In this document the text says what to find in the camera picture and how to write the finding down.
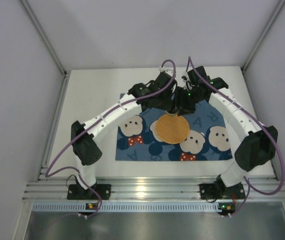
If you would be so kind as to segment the orange woven round plate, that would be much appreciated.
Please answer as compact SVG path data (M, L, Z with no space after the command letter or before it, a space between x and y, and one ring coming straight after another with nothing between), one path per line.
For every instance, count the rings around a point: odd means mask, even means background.
M167 144L180 144L190 133L190 125L183 116L164 114L155 125L158 137Z

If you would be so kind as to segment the blue cartoon mouse placemat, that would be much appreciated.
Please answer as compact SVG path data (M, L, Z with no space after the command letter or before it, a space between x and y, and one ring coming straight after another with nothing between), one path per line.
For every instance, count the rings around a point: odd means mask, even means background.
M226 161L231 145L221 113L205 100L195 113L169 116L148 109L118 126L117 161Z

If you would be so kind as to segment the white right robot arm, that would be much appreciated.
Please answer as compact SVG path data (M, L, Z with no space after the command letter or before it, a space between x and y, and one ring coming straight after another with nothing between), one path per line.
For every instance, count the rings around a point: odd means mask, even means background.
M210 79L203 66L185 71L182 78L187 99L206 101L214 107L240 141L231 165L216 178L219 184L224 188L231 188L275 157L278 152L277 129L274 126L265 126L252 116L235 98L222 78Z

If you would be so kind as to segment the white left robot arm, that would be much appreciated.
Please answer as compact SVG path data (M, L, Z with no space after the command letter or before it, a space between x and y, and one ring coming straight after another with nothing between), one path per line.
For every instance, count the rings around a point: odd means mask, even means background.
M169 110L172 96L177 86L176 75L160 72L155 80L149 83L137 83L112 107L100 115L71 125L72 151L75 154L79 173L77 184L88 190L96 183L95 163L103 153L99 143L122 122L148 109Z

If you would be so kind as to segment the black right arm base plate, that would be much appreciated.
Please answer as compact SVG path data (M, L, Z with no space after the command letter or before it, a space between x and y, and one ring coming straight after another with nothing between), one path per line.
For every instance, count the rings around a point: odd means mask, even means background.
M202 200L243 200L246 196L241 183L232 187L218 188L214 183L202 183L199 185L200 198Z

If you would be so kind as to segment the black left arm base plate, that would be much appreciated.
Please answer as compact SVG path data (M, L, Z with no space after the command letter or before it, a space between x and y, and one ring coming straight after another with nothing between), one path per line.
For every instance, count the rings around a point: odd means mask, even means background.
M110 184L95 184L93 190L101 197L102 200L109 200L111 196ZM68 200L98 200L98 196L90 189L84 189L79 184L68 186Z

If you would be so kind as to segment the aluminium mounting rail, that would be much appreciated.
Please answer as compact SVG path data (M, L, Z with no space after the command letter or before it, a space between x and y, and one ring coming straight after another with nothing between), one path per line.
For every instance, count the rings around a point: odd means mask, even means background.
M142 162L99 161L95 166L99 184L110 184L112 200L200 200L201 183L212 183L217 175L231 164L227 161L199 162ZM24 201L66 200L68 185L73 184L73 173L68 169L56 176L45 177L47 166L43 166L36 182L27 184Z

